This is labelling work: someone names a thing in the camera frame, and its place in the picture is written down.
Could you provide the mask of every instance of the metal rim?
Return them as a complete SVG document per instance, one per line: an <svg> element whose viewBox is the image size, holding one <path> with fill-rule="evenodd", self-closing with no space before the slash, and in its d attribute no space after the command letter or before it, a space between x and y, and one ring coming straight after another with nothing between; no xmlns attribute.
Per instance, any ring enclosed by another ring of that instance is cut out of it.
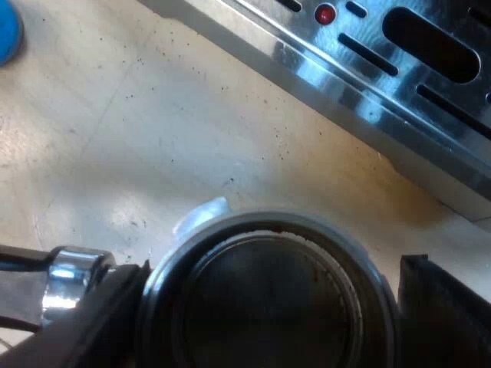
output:
<svg viewBox="0 0 491 368"><path fill-rule="evenodd" d="M174 251L170 252L152 272L145 285L139 316L137 318L137 355L142 366L152 366L152 326L156 306L161 292L176 276L176 269L185 269L189 274L197 261L217 244L232 236L255 230L274 232L291 232L309 241L325 247L335 248L337 258L348 260L366 278L366 284L376 300L377 308L384 320L384 336L392 345L387 347L386 366L393 366L396 354L395 341L397 331L394 321L395 312L393 295L387 282L379 274L374 264L367 257L367 252L355 241L327 226L321 219L284 211L246 211L224 215L198 227L187 239L184 239Z"/></svg>

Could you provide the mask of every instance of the stainless steel drip tray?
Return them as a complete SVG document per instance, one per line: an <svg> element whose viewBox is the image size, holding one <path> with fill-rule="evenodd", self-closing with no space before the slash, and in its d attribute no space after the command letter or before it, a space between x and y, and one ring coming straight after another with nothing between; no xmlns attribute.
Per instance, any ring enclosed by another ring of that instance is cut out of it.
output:
<svg viewBox="0 0 491 368"><path fill-rule="evenodd" d="M368 143L468 219L491 217L491 5L142 3Z"/></svg>

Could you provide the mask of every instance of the slot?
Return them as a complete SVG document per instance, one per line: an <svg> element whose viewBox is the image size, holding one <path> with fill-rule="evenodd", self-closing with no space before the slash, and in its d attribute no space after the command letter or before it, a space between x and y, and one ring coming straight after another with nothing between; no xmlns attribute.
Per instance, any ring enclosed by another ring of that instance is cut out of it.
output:
<svg viewBox="0 0 491 368"><path fill-rule="evenodd" d="M469 8L469 15L476 19L479 23L482 23L486 27L491 28L491 15L485 13L478 8Z"/></svg>
<svg viewBox="0 0 491 368"><path fill-rule="evenodd" d="M475 130L477 133L482 134L488 140L491 140L491 129L489 127L487 127L474 117L470 116L460 107L455 106L445 97L440 96L437 92L431 90L424 84L420 84L419 86L417 86L416 92L421 97L426 98L428 101L437 105L440 109L445 110L447 113L466 124L469 128Z"/></svg>
<svg viewBox="0 0 491 368"><path fill-rule="evenodd" d="M341 42L347 48L350 48L352 51L356 52L363 59L370 61L376 67L379 67L382 71L387 74L395 77L399 70L391 64L387 59L381 57L379 54L373 52L371 49L363 46L360 42L356 41L354 38L351 38L345 33L341 33L338 37L339 42Z"/></svg>
<svg viewBox="0 0 491 368"><path fill-rule="evenodd" d="M295 0L276 0L280 4L286 6L292 12L298 13L302 9L302 4L296 2Z"/></svg>
<svg viewBox="0 0 491 368"><path fill-rule="evenodd" d="M346 9L359 18L365 18L367 16L367 10L356 2L347 2Z"/></svg>
<svg viewBox="0 0 491 368"><path fill-rule="evenodd" d="M472 81L480 69L477 54L408 8L389 11L382 24L385 37L452 82Z"/></svg>

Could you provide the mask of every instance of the blue object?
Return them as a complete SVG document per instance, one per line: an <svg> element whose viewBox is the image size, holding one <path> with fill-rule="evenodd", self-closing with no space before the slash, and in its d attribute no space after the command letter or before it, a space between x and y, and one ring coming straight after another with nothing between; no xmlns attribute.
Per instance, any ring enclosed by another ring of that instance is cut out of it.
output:
<svg viewBox="0 0 491 368"><path fill-rule="evenodd" d="M0 65L14 56L22 40L22 22L8 0L0 0Z"/></svg>

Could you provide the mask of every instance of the portafilter handle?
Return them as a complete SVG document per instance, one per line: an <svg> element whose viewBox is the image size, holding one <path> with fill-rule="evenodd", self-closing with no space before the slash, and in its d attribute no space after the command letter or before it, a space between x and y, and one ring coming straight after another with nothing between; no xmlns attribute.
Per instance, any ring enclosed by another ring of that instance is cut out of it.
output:
<svg viewBox="0 0 491 368"><path fill-rule="evenodd" d="M74 308L115 264L97 249L0 245L0 327L37 331Z"/></svg>

